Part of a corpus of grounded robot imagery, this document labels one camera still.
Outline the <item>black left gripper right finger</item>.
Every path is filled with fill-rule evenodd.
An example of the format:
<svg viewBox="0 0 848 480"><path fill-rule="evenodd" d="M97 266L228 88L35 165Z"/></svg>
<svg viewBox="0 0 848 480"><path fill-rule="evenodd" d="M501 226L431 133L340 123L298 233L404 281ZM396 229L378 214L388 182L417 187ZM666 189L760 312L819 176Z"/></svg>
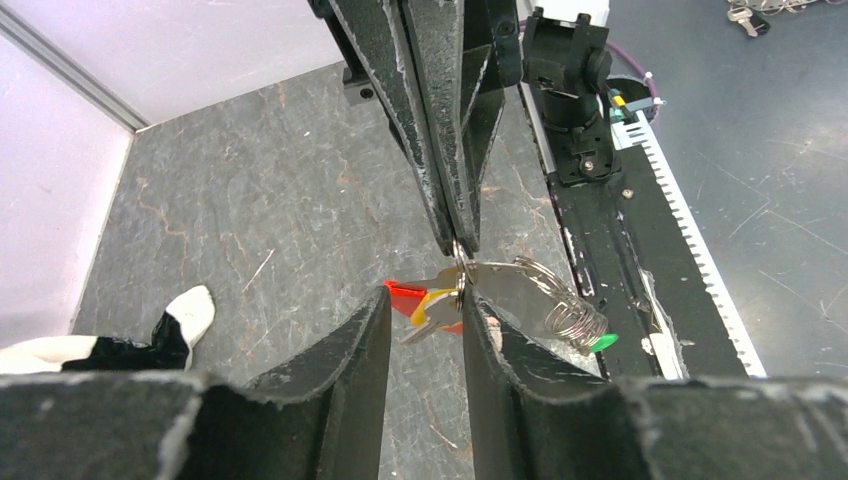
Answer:
<svg viewBox="0 0 848 480"><path fill-rule="evenodd" d="M479 479L843 479L847 384L607 381L467 290L463 349Z"/></svg>

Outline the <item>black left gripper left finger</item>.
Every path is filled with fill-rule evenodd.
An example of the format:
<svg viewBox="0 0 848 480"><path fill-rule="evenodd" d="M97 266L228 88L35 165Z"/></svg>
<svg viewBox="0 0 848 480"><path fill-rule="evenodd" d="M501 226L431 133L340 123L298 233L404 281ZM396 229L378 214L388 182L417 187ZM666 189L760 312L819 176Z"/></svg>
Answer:
<svg viewBox="0 0 848 480"><path fill-rule="evenodd" d="M390 350L390 295L378 287L241 387L192 366L1 373L1 475L374 479Z"/></svg>

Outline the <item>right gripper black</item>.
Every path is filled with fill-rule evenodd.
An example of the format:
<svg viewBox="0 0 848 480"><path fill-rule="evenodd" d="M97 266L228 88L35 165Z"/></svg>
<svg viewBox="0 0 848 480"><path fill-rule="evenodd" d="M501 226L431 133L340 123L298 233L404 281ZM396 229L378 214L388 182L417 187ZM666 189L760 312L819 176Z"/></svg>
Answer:
<svg viewBox="0 0 848 480"><path fill-rule="evenodd" d="M447 256L480 249L482 180L522 75L514 1L312 1L352 105L378 97Z"/></svg>

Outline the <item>green key tag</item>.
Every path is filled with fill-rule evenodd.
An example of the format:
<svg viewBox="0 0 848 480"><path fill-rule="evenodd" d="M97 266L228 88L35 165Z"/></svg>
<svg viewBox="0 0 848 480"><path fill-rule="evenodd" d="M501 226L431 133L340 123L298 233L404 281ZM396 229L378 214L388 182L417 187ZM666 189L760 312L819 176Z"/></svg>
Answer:
<svg viewBox="0 0 848 480"><path fill-rule="evenodd" d="M592 353L602 352L603 350L614 345L619 339L619 335L615 333L606 333L601 335L591 346Z"/></svg>

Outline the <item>yellow key tag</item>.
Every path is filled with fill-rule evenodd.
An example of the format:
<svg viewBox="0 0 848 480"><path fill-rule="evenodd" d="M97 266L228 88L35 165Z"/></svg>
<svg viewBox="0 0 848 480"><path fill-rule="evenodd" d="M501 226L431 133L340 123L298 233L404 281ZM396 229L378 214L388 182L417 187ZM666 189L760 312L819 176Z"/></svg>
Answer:
<svg viewBox="0 0 848 480"><path fill-rule="evenodd" d="M457 289L433 290L425 294L409 316L414 330L402 339L402 343L418 343L437 331L462 334L463 324L458 301Z"/></svg>

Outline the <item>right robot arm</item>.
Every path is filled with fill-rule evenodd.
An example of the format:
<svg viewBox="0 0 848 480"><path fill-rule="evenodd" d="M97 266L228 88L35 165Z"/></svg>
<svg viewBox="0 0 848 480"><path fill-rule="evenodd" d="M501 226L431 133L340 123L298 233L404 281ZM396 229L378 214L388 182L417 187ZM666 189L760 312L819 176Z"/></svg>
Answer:
<svg viewBox="0 0 848 480"><path fill-rule="evenodd" d="M589 10L535 1L314 1L350 71L408 160L442 253L480 247L482 179L508 88L544 99L551 127L610 140L608 31Z"/></svg>

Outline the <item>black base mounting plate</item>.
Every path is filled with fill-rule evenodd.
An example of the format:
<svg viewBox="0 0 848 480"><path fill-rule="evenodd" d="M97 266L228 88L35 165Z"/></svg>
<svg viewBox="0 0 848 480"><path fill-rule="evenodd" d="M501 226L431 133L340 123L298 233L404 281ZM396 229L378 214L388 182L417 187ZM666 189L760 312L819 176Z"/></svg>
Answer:
<svg viewBox="0 0 848 480"><path fill-rule="evenodd" d="M618 341L609 377L749 377L642 147L609 135L550 138L548 186L579 295Z"/></svg>

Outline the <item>black white checkered pillow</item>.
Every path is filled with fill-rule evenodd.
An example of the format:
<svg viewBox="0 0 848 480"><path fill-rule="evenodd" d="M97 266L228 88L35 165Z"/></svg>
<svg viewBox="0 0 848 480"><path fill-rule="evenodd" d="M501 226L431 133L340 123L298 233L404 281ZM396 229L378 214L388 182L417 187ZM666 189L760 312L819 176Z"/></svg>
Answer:
<svg viewBox="0 0 848 480"><path fill-rule="evenodd" d="M213 296L205 285L172 299L154 325L150 340L96 335L34 338L1 350L3 375L70 371L186 371L194 348L216 316Z"/></svg>

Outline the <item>right aluminium frame rail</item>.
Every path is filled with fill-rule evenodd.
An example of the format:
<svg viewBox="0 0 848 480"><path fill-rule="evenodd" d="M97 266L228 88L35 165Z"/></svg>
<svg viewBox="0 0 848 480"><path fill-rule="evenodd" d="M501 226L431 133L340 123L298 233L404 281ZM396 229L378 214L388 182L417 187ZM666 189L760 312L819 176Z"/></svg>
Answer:
<svg viewBox="0 0 848 480"><path fill-rule="evenodd" d="M152 126L4 1L1 2L1 35L125 130L136 133Z"/></svg>

